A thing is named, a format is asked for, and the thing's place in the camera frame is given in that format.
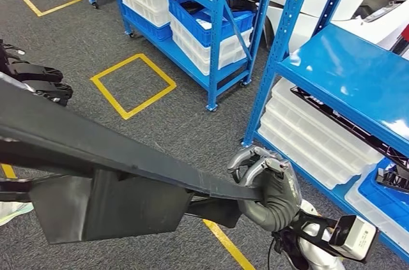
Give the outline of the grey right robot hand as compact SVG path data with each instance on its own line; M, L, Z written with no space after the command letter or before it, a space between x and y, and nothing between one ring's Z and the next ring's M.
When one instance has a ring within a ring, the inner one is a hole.
M251 221L268 232L289 226L302 203L299 184L288 160L259 146L236 153L227 165L236 183L249 188L259 177L263 199L260 202L239 200L239 209Z

